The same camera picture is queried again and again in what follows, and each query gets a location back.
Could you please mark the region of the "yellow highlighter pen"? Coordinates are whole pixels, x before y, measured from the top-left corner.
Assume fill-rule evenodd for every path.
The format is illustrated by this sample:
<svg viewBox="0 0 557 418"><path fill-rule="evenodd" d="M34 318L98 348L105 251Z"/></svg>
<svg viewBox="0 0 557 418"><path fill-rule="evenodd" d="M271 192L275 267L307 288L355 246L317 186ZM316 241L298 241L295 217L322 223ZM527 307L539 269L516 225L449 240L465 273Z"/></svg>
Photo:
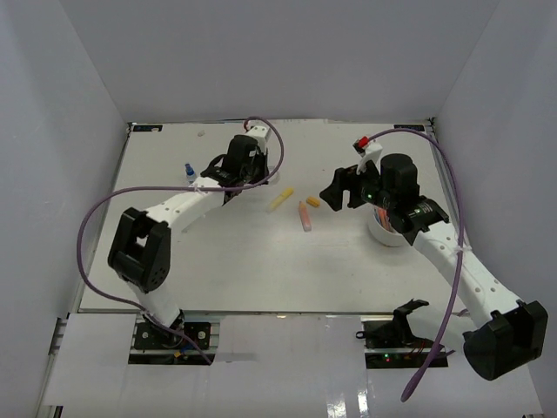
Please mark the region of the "yellow highlighter pen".
<svg viewBox="0 0 557 418"><path fill-rule="evenodd" d="M266 211L268 213L275 211L280 205L282 205L288 198L293 195L293 188L288 187L284 189L277 197L275 197L267 206Z"/></svg>

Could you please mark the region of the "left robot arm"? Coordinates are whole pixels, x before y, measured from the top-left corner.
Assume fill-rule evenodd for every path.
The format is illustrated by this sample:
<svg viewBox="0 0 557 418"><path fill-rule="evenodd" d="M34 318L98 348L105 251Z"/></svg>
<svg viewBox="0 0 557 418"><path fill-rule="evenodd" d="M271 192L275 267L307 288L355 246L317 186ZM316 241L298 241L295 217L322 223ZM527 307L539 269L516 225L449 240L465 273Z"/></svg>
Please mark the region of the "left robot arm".
<svg viewBox="0 0 557 418"><path fill-rule="evenodd" d="M223 206L239 194L239 187L266 178L269 136L264 126L234 136L227 153L215 158L191 184L191 192L143 211L129 208L121 215L108 265L157 321L153 334L164 347L175 347L184 337L184 326L177 321L181 311L164 283L171 270L172 231Z"/></svg>

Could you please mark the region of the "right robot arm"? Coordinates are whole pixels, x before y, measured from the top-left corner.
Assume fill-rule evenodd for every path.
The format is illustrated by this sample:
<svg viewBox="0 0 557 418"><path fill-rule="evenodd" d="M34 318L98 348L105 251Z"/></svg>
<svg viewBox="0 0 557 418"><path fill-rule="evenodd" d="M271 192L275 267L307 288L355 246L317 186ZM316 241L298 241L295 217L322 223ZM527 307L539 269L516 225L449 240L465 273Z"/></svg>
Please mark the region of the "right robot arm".
<svg viewBox="0 0 557 418"><path fill-rule="evenodd" d="M493 381L542 354L547 310L538 302L523 301L505 288L475 254L457 240L446 212L419 191L418 169L400 153L378 164L364 163L335 170L332 183L319 196L335 211L343 206L371 204L386 210L395 232L421 253L452 287L467 319L445 312L426 313L423 300L397 308L393 338L413 347L426 338L443 348L461 352L483 379Z"/></svg>

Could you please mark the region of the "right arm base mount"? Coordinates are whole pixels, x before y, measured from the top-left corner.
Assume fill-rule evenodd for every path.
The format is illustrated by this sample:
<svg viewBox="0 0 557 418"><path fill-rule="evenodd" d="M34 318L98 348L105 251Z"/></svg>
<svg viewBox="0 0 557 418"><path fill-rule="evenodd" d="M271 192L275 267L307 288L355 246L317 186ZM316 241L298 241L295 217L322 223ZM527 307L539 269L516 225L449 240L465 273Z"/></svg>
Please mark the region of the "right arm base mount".
<svg viewBox="0 0 557 418"><path fill-rule="evenodd" d="M415 336L407 316L428 305L424 300L410 300L387 319L361 321L355 338L364 342L367 370L419 369L423 365L433 341Z"/></svg>

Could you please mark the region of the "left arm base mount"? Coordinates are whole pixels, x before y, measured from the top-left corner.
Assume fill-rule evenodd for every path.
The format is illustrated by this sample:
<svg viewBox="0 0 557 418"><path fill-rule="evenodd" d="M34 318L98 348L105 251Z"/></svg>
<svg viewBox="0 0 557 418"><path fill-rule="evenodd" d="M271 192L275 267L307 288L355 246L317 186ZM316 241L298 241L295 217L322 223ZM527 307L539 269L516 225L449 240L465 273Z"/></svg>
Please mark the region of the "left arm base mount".
<svg viewBox="0 0 557 418"><path fill-rule="evenodd" d="M128 363L146 366L209 366L219 340L219 319L182 315L173 325L188 337L169 333L140 317L131 338Z"/></svg>

